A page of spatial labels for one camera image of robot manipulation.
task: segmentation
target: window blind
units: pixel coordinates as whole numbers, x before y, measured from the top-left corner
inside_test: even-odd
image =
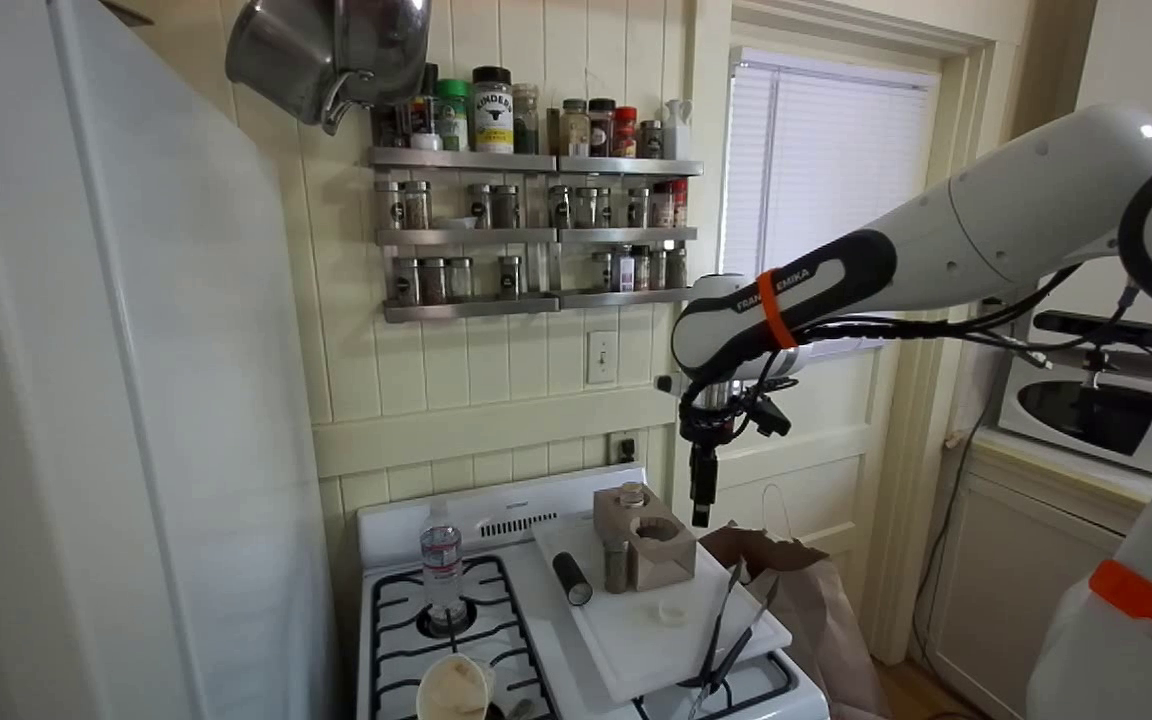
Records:
[[[757,277],[923,186],[936,75],[742,51],[724,270]]]

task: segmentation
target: spice rack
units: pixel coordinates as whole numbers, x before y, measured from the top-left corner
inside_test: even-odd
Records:
[[[493,156],[493,153],[422,153],[422,147],[371,147],[370,164],[376,181],[451,181],[465,174],[507,174],[525,186],[549,191],[552,185],[645,185],[696,174],[696,161],[635,161],[635,156]],[[525,314],[560,308],[629,308],[629,304],[676,304],[688,289],[641,289],[641,290],[599,290],[563,289],[563,257],[574,249],[621,249],[621,243],[688,243],[696,228],[380,228],[376,239],[387,249],[387,282],[398,257],[438,257],[438,250],[479,250],[479,249],[541,249],[549,257],[549,290],[531,296],[472,296],[451,304],[386,304],[386,318],[458,318],[458,314]]]

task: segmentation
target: cabinet door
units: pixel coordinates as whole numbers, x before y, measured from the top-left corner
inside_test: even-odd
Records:
[[[1020,717],[1059,595],[1112,548],[1117,530],[1006,488],[972,467],[943,545],[934,603],[934,665],[987,717]]]

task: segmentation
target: refrigerator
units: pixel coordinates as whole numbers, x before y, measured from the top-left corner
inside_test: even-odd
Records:
[[[0,0],[0,720],[338,717],[274,167],[98,0]]]

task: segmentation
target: white robotic arm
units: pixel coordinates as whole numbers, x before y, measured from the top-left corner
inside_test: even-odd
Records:
[[[983,156],[948,185],[893,209],[757,282],[692,299],[673,333],[673,393],[692,440],[692,525],[718,499],[718,442],[732,421],[774,411],[724,383],[782,348],[833,336],[965,336],[1020,313],[952,323],[883,323],[846,313],[948,308],[1017,299],[1041,277],[1117,250],[1117,224],[1152,174],[1152,116],[1090,109]]]

